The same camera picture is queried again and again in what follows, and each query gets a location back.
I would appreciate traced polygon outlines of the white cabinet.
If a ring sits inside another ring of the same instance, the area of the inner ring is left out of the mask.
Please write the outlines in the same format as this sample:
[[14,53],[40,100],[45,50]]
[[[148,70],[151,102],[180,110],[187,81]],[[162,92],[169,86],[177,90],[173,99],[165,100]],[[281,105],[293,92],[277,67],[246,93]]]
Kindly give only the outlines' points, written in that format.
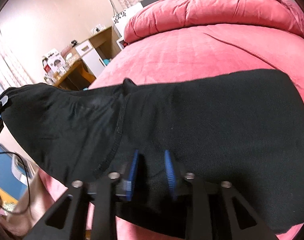
[[98,77],[104,71],[106,65],[89,40],[76,45],[75,49],[95,77]]

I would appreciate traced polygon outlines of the pink folded duvet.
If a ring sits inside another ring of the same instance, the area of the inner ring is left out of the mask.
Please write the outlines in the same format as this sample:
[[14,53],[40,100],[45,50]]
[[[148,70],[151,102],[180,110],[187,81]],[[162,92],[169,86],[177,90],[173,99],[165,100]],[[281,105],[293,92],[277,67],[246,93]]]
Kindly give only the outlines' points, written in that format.
[[304,39],[304,13],[290,0],[160,0],[126,24],[124,40],[197,25],[245,24],[287,31]]

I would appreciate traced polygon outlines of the pink bed cover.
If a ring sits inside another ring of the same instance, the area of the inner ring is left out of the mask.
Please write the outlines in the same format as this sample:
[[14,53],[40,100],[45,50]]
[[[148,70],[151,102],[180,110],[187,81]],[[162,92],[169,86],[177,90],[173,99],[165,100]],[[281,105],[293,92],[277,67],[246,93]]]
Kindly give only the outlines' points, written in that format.
[[276,233],[304,222],[304,39],[267,27],[176,29],[123,50],[97,81],[132,90],[111,167],[140,150],[131,223],[178,235],[163,155],[207,181],[230,180]]

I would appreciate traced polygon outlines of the black pants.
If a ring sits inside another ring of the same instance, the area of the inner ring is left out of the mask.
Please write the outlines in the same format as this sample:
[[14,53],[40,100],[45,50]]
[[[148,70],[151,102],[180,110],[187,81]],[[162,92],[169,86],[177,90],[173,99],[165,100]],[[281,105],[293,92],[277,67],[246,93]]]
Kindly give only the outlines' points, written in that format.
[[68,91],[9,88],[1,116],[36,164],[68,186],[93,182],[138,152],[133,204],[117,215],[171,236],[185,217],[171,198],[164,153],[211,183],[230,181],[275,233],[304,222],[304,102],[271,69],[181,83]]

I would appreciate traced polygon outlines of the wooden desk shelf unit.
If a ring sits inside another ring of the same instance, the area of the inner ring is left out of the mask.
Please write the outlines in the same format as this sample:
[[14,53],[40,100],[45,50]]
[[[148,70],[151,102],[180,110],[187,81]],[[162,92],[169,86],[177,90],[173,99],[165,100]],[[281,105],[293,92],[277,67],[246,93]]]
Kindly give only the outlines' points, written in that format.
[[[105,28],[87,39],[103,59],[106,67],[120,52],[117,39],[118,35],[112,27]],[[77,53],[75,46],[80,43],[73,40],[63,52],[52,49],[43,57],[44,79],[49,84],[66,90],[83,90],[98,78],[89,71]]]

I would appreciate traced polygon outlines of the patterned curtain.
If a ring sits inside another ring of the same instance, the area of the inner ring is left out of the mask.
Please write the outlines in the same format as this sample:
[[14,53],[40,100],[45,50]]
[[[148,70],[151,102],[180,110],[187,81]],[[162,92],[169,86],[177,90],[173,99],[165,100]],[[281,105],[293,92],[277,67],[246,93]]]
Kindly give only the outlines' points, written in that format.
[[34,83],[35,81],[6,44],[0,31],[0,87],[6,90],[10,87],[22,87]]

